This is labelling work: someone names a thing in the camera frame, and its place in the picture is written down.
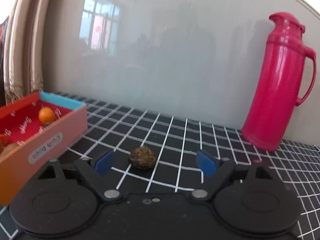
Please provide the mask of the dark wrinkled passion fruit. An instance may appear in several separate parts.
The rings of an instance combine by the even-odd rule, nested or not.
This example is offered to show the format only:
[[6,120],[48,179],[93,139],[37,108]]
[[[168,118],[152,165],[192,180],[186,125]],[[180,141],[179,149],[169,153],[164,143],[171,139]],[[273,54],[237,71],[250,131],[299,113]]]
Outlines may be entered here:
[[155,154],[146,146],[135,148],[129,155],[129,163],[140,169],[154,168],[156,161]]

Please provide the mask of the small orange mandarin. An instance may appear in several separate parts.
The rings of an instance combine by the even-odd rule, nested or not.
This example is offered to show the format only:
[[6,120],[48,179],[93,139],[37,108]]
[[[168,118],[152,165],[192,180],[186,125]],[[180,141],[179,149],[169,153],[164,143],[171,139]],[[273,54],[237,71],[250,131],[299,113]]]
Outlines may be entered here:
[[54,122],[56,119],[54,111],[49,107],[41,108],[38,116],[39,116],[40,122],[44,125],[50,122]]

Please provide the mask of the brown kiwi fruit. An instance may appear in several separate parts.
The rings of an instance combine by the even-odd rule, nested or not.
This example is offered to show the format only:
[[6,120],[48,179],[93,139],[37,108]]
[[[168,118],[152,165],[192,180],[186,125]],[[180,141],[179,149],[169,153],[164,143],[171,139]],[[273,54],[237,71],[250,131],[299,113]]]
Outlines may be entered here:
[[9,145],[4,147],[2,153],[8,154],[12,150],[14,150],[16,147],[18,147],[18,144],[9,144]]

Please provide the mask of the large orange mandarin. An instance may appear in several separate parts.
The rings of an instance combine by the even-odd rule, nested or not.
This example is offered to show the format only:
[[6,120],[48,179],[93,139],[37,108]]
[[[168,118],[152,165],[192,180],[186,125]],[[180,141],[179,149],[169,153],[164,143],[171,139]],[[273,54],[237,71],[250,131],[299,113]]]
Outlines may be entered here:
[[5,135],[5,134],[0,134],[0,141],[2,143],[2,145],[4,147],[6,147],[7,145],[9,145],[9,139],[8,139],[8,136]]

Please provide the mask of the black white grid tablecloth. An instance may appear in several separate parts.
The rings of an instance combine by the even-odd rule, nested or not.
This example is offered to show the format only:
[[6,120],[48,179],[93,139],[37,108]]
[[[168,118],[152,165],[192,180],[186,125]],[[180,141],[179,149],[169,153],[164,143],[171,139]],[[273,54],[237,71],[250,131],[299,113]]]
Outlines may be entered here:
[[[1,239],[319,239],[317,146],[283,140],[262,151],[237,129],[54,94],[86,104],[87,129],[1,206]],[[129,163],[142,146],[154,168]],[[116,202],[100,199],[74,166],[110,150]],[[198,150],[236,163],[209,201],[191,199],[205,180]]]

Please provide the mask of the colourful cardboard box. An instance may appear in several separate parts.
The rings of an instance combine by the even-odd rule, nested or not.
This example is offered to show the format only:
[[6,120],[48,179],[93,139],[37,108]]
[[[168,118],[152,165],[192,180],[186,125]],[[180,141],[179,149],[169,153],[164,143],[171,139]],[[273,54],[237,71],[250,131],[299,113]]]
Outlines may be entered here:
[[[54,122],[40,122],[43,107],[54,111]],[[1,157],[1,206],[7,206],[49,159],[59,156],[86,129],[86,104],[57,94],[36,92],[1,107],[1,134],[8,136],[9,144],[18,144]]]

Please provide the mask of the pink thermos flask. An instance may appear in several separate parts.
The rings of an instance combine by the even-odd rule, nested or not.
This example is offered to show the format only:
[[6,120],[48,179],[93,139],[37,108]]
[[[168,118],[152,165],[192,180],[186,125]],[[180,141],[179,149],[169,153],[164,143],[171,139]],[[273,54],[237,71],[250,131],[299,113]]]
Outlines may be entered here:
[[[275,23],[268,35],[263,65],[242,136],[255,147],[275,151],[284,136],[291,115],[310,95],[316,81],[316,52],[303,44],[305,26],[288,12],[269,16]],[[299,97],[305,60],[313,61],[306,93]]]

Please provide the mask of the beige lace curtain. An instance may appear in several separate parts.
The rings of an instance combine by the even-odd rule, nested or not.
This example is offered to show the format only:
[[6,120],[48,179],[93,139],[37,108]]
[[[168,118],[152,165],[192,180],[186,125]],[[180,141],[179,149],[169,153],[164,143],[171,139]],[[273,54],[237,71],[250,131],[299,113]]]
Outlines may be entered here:
[[49,0],[1,0],[1,106],[43,90]]

